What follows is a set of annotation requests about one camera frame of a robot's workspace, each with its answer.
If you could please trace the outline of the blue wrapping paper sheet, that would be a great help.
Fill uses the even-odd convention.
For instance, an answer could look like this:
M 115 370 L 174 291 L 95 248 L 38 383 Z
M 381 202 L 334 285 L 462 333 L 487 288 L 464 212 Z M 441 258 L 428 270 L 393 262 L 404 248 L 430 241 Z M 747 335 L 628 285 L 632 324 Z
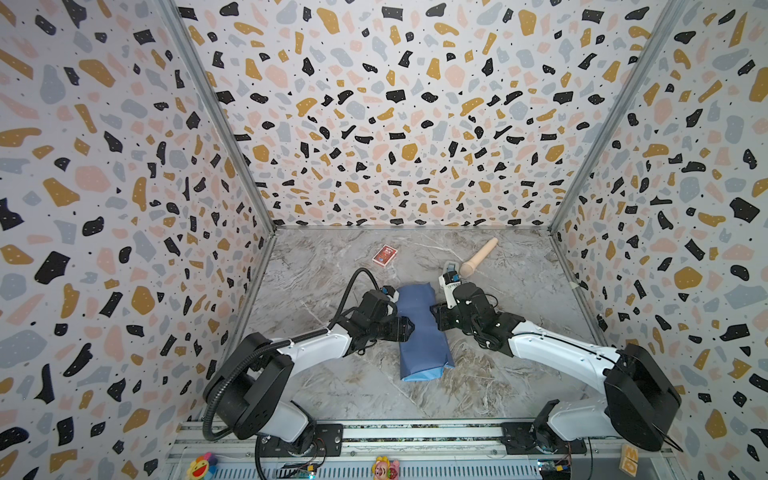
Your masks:
M 405 382 L 440 379 L 455 364 L 447 337 L 430 310 L 437 304 L 435 291 L 426 283 L 402 286 L 398 293 L 399 313 L 414 324 L 409 339 L 400 344 L 400 378 Z

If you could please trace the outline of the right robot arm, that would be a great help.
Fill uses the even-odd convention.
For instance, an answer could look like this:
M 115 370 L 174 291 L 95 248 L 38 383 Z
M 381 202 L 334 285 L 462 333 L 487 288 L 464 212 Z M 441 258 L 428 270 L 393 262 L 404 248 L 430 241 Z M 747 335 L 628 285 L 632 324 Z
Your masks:
M 480 287 L 454 272 L 439 282 L 445 300 L 431 308 L 439 330 L 458 329 L 483 349 L 541 363 L 597 393 L 579 401 L 547 402 L 520 447 L 556 453 L 572 441 L 593 437 L 621 437 L 651 452 L 678 446 L 669 430 L 681 397 L 646 349 L 591 344 L 499 311 Z

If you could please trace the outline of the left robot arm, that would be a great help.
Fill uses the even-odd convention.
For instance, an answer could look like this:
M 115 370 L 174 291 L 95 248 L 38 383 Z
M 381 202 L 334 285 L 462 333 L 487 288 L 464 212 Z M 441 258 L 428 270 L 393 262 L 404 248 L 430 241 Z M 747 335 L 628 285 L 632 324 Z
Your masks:
M 205 440 L 256 435 L 303 443 L 314 431 L 309 414 L 283 399 L 289 380 L 326 361 L 342 359 L 384 342 L 405 342 L 415 330 L 398 311 L 399 292 L 391 286 L 366 292 L 361 303 L 331 324 L 294 338 L 246 336 L 204 389 Z

